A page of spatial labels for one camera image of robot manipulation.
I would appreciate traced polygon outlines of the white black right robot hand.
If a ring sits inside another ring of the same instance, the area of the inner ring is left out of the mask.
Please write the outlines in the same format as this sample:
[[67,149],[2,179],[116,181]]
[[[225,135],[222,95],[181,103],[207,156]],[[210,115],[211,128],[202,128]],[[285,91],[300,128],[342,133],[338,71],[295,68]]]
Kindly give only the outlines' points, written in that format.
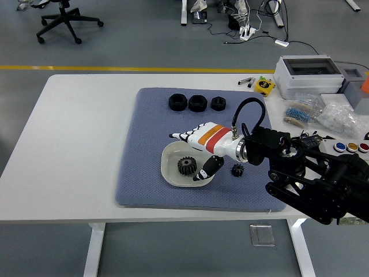
[[202,181],[214,176],[223,166],[224,156],[229,156],[237,162],[247,162],[244,137],[223,125],[202,123],[193,130],[172,133],[169,137],[184,141],[192,148],[210,155],[199,173],[193,177],[193,181]]

